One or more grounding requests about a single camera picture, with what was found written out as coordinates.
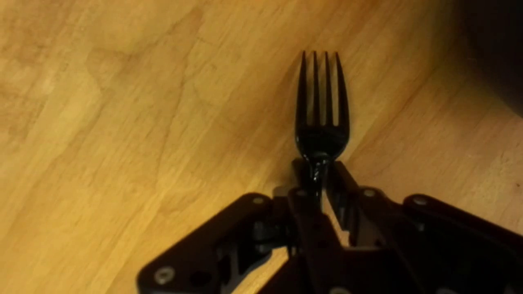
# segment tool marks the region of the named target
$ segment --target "wooden table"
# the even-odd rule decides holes
[[[523,119],[451,0],[3,0],[0,21],[2,292],[136,292],[242,193],[293,183],[304,49],[342,55],[360,183],[523,233]]]

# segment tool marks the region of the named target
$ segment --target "black fork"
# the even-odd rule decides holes
[[[319,183],[319,188],[350,137],[348,98],[338,54],[332,57],[325,52],[324,63],[320,70],[317,54],[312,52],[309,70],[311,62],[302,54],[296,106],[296,145],[309,165],[309,179]]]

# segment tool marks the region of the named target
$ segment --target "wooden surface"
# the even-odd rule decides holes
[[[451,0],[2,0],[2,292],[136,292],[242,193],[291,184],[304,49],[342,55],[360,183],[523,233],[523,119],[464,44]]]

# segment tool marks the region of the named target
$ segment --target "fork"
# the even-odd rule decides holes
[[[338,54],[335,52],[330,57],[325,52],[324,63],[324,83],[320,83],[317,54],[312,52],[312,70],[309,70],[307,52],[302,52],[294,129],[296,145],[309,166],[307,179],[317,189],[322,189],[322,178],[327,176],[328,166],[342,155],[350,137],[348,98]]]

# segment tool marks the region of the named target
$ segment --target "fork tines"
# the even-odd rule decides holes
[[[296,127],[327,126],[348,130],[346,108],[346,86],[338,54],[324,52],[324,62],[319,65],[315,52],[302,52]]]

